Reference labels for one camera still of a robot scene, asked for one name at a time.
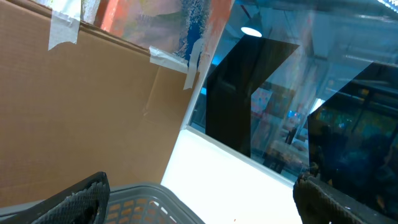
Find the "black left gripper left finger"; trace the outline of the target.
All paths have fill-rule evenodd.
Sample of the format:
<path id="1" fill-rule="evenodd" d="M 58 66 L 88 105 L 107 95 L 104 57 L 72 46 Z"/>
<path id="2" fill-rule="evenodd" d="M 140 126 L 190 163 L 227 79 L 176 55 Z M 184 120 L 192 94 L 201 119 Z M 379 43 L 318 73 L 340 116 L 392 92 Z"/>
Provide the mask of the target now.
<path id="1" fill-rule="evenodd" d="M 103 224 L 110 196 L 105 172 L 97 172 L 2 224 Z"/>

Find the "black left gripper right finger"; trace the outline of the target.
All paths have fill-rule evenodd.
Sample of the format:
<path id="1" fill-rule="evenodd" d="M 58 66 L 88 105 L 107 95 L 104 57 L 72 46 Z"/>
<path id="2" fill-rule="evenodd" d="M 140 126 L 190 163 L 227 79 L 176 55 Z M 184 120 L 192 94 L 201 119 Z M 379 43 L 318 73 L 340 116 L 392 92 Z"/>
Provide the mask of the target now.
<path id="1" fill-rule="evenodd" d="M 295 181 L 293 198 L 303 224 L 397 224 L 308 173 Z"/>

